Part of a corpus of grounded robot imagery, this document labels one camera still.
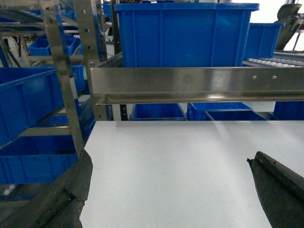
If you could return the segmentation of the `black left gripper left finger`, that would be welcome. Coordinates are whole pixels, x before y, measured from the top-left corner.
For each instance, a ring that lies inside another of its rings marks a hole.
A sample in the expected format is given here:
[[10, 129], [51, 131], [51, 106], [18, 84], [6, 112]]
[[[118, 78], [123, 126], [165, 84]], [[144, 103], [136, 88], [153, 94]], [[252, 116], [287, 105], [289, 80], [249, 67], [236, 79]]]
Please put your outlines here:
[[0, 223], [2, 228], [81, 228], [88, 199], [93, 164], [82, 150], [78, 161], [35, 198]]

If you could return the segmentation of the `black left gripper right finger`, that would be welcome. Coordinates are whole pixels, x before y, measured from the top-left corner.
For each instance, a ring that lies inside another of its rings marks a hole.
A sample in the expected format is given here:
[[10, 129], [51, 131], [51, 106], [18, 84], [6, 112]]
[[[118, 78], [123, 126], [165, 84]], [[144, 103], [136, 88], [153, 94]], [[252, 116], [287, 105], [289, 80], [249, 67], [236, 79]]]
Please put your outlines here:
[[304, 178], [258, 151], [250, 166], [258, 199], [273, 228], [304, 226]]

